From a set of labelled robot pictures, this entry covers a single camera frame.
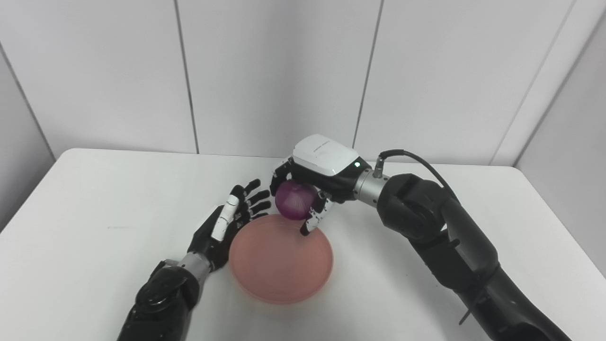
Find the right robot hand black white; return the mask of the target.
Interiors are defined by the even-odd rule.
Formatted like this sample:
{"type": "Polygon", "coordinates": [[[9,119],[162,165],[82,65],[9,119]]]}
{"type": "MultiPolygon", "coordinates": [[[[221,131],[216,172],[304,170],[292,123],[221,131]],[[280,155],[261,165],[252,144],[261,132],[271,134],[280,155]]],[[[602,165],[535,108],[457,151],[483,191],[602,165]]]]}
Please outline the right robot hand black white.
{"type": "Polygon", "coordinates": [[[308,236],[334,203],[357,199],[356,186],[371,168],[351,147],[315,134],[298,142],[292,155],[275,168],[270,193],[275,196],[279,186],[288,179],[318,190],[300,228],[301,235],[308,236]]]}

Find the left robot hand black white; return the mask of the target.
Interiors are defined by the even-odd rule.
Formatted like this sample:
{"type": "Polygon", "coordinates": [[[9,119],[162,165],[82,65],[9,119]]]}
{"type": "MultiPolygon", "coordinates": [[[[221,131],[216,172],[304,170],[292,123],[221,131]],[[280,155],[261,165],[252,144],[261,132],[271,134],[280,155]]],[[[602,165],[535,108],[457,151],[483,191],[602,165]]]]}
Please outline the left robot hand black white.
{"type": "Polygon", "coordinates": [[[268,215],[270,190],[258,190],[260,185],[260,179],[246,186],[236,184],[227,201],[214,209],[195,231],[187,252],[206,259],[210,272],[221,269],[229,261],[232,242],[245,225],[268,215]]]}

